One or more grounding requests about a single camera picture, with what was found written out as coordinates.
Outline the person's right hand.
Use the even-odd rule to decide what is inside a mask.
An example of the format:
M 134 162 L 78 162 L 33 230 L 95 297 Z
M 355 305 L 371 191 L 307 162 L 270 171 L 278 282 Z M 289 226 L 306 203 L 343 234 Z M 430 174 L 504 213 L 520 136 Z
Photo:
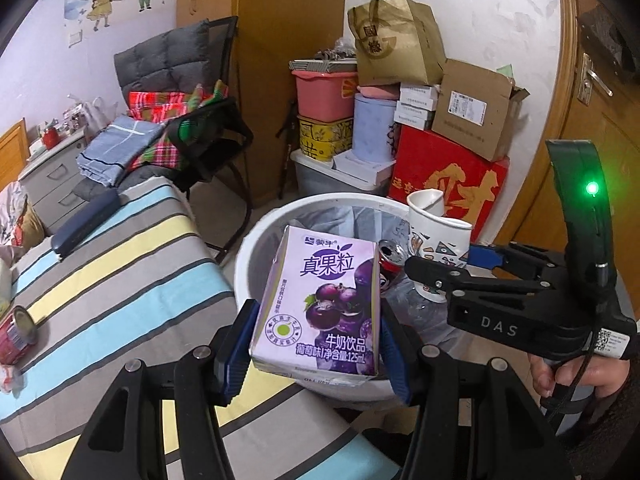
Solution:
M 552 367 L 539 356 L 528 355 L 533 387 L 542 398 L 552 396 L 556 385 L 569 386 L 579 373 L 584 358 L 571 360 L 552 370 Z M 578 385 L 594 388 L 598 399 L 604 399 L 623 387 L 630 371 L 630 362 L 594 356 L 579 379 Z

